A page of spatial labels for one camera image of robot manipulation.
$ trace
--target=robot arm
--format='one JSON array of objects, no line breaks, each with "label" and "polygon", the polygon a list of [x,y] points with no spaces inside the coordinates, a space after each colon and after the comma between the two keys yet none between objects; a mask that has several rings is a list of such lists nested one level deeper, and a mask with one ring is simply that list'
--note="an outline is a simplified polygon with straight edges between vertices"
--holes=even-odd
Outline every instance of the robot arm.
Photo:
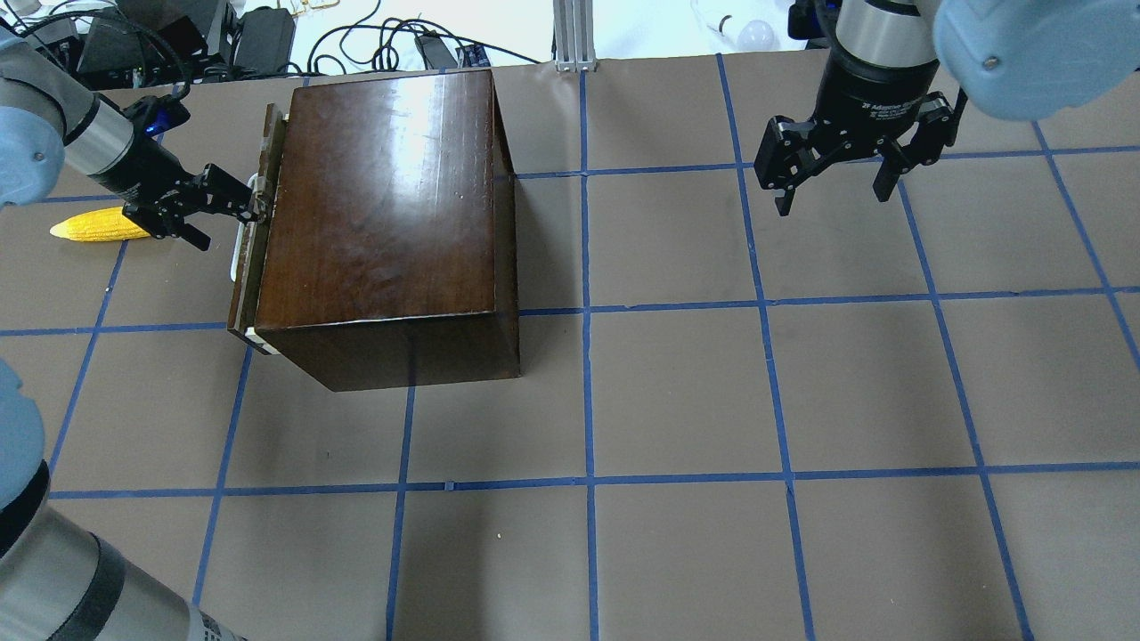
[{"label": "robot arm", "polygon": [[[831,44],[815,112],[773,117],[754,164],[780,216],[796,188],[837,162],[883,159],[886,202],[902,175],[953,146],[967,95],[985,113],[1035,120],[1080,106],[1140,63],[1134,0],[847,0],[834,27],[824,0],[798,0],[790,31],[819,23]],[[959,80],[955,106],[928,92],[939,60]],[[899,138],[912,128],[910,144]]]},{"label": "robot arm", "polygon": [[89,91],[28,43],[0,30],[0,204],[30,204],[55,187],[63,163],[119,195],[123,214],[152,236],[181,237],[205,251],[210,237],[188,225],[204,211],[247,221],[250,189],[214,165],[198,176],[152,137],[158,112],[174,124],[189,114],[170,97],[127,111]]}]

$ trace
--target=gray floor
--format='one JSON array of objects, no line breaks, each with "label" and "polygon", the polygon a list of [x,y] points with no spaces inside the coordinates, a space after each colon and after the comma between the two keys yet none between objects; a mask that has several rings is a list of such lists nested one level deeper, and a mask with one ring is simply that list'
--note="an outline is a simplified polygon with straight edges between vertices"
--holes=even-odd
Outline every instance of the gray floor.
[{"label": "gray floor", "polygon": [[[822,62],[496,71],[515,381],[333,395],[222,330],[230,221],[5,210],[54,505],[254,640],[1140,638],[1140,76],[779,219],[748,161]],[[244,178],[300,84],[195,87],[164,144]]]}]

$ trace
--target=brown wooden cabinet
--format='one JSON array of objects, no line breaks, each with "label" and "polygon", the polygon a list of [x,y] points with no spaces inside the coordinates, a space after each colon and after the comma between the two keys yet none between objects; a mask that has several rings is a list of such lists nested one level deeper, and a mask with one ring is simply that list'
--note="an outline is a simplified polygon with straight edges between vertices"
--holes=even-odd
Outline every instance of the brown wooden cabinet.
[{"label": "brown wooden cabinet", "polygon": [[519,375],[490,72],[298,89],[275,182],[268,233],[246,234],[235,333],[252,326],[334,391]]}]

